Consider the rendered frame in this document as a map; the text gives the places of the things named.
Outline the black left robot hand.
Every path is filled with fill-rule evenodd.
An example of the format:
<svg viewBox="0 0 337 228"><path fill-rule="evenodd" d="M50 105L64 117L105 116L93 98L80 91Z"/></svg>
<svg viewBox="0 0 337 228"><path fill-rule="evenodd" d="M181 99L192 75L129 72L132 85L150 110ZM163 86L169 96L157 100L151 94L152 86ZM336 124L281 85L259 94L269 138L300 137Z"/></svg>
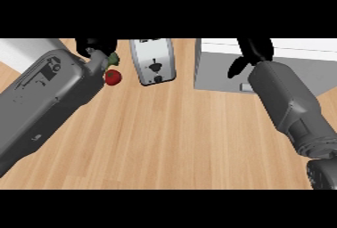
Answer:
<svg viewBox="0 0 337 228"><path fill-rule="evenodd" d="M116 38L77 38L77 52L79 54L90 58L89 48L101 50L107 56L116 51L117 39Z"/></svg>

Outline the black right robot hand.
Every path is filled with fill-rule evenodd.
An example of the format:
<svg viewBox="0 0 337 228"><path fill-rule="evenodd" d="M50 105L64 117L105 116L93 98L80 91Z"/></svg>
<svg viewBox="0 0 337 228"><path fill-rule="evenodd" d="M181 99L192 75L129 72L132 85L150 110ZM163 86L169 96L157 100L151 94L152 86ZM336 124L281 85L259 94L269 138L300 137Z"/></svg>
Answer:
<svg viewBox="0 0 337 228"><path fill-rule="evenodd" d="M262 61L272 61L274 56L274 45L269 38L238 38L237 41L243 55L229 67L229 78L241 74L247 65L256 66Z"/></svg>

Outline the red tomato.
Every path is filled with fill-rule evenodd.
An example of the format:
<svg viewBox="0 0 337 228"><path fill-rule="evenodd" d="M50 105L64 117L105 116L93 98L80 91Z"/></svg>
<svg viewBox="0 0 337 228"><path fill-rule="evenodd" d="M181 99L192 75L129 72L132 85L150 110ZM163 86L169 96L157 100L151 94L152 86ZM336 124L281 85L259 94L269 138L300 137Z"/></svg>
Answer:
<svg viewBox="0 0 337 228"><path fill-rule="evenodd" d="M110 69L105 72L105 84L107 85L116 86L121 82L121 79L123 79L123 76L117 70Z"/></svg>

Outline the silver toaster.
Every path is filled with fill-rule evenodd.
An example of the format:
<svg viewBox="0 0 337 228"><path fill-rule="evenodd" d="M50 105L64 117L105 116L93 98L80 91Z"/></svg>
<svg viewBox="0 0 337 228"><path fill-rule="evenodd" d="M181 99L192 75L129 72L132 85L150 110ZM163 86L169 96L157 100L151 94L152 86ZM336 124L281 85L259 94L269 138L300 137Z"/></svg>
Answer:
<svg viewBox="0 0 337 228"><path fill-rule="evenodd" d="M172 39L132 39L129 44L141 84L152 86L173 81L176 70Z"/></svg>

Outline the white appliance block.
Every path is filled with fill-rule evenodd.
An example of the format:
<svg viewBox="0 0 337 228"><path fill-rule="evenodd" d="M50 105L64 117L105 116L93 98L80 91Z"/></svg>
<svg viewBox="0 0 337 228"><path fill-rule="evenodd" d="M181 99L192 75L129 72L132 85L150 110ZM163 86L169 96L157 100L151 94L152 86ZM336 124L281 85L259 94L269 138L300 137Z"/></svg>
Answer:
<svg viewBox="0 0 337 228"><path fill-rule="evenodd" d="M52 50L67 49L58 38L0 38L0 62L22 73Z"/></svg>

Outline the grey open drawer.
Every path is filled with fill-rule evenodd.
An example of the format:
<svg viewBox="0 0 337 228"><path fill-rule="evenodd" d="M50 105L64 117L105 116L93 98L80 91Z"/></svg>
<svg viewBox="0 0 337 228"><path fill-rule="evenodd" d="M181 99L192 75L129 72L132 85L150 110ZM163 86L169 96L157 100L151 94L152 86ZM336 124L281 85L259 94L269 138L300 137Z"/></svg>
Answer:
<svg viewBox="0 0 337 228"><path fill-rule="evenodd" d="M337 38L274 38L272 60L286 64L311 92L320 96L337 86ZM235 38L198 38L195 43L195 88L253 94L247 77L253 66L228 77L241 56Z"/></svg>

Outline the green leafy vegetable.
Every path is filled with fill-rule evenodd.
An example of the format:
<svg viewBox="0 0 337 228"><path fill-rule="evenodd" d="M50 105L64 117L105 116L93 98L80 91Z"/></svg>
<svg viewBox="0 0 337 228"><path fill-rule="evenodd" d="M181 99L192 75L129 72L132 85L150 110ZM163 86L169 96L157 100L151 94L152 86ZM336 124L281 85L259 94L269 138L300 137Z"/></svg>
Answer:
<svg viewBox="0 0 337 228"><path fill-rule="evenodd" d="M117 66L120 64L120 57L117 53L111 53L108 57L108 66Z"/></svg>

